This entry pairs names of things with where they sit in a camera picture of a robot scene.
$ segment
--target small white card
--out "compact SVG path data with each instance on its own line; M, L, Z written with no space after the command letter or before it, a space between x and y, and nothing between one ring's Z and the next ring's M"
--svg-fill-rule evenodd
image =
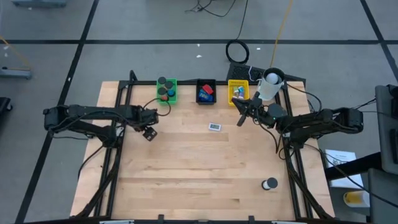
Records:
M209 130L212 130L212 131L221 131L221 125L220 125L220 124L210 123L210 124L209 124Z

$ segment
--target yellow cable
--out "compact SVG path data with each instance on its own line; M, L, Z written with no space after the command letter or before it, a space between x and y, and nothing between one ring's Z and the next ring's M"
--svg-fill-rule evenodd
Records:
M272 52L271 64L269 65L270 68L272 67L272 64L274 63L276 46L278 45L278 40L280 38L280 35L282 34L282 30L284 29L285 21L286 21L287 16L290 13L290 9L292 8L292 4L293 4L293 0L290 0L289 1L289 5L287 6L287 9L286 9L286 12L285 12L284 20L282 21L282 24L279 27L279 33L278 33L278 36L276 37L276 40L275 40L274 51Z
M8 42L1 35L0 35L0 40L2 40L5 43L5 45L8 46L14 52L14 54L19 58L19 60L21 60L22 63L27 67L27 68L8 68L8 69L29 71L30 65L28 60L23 55L21 55L11 44L8 44Z

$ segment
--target black box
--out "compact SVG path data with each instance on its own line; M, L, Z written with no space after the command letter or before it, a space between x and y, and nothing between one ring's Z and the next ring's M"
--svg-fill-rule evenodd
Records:
M213 89L213 102L207 102L207 101L200 101L199 99L199 91L201 90L202 86L204 85L209 85ZM214 103L217 102L217 91L216 91L216 80L205 80L205 79L198 79L197 80L197 103L199 105L213 105Z

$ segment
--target plastic bin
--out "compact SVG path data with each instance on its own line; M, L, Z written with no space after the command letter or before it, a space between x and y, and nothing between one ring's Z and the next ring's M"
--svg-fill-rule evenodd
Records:
M244 99L250 98L249 94L249 82L247 80L228 80L228 104L234 106L232 103L232 96L234 95L234 87L243 86L244 88Z
M175 103L177 102L177 96L178 96L178 92L177 92L177 79L176 79L176 78L167 78L166 81L171 81L171 82L173 83L172 90L174 90L175 94L174 94L174 96L169 97L169 103L172 105L172 104L175 104ZM160 95L157 93L157 90L158 90L160 87L164 87L164 85L159 84L159 83L156 81L156 97L157 97L157 98L160 98ZM164 101L162 101L162 100L160 100L160 99L157 100L157 102L160 103L160 104L162 104L162 105L167 104L166 102L164 102Z
M201 90L202 86L204 86L206 84L209 85L213 89L213 93L211 94L213 96L212 102L200 101L200 99L199 99L199 91ZM197 103L199 105L213 105L216 102L217 102L216 80L198 79L197 80Z

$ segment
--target blue object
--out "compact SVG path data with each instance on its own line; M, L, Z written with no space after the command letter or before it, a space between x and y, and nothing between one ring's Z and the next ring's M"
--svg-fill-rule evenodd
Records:
M213 96L209 95L207 92L204 90L199 91L199 99L201 101L206 101L206 102L213 102Z
M167 90L167 94L169 97L173 97L175 95L175 91L174 90Z

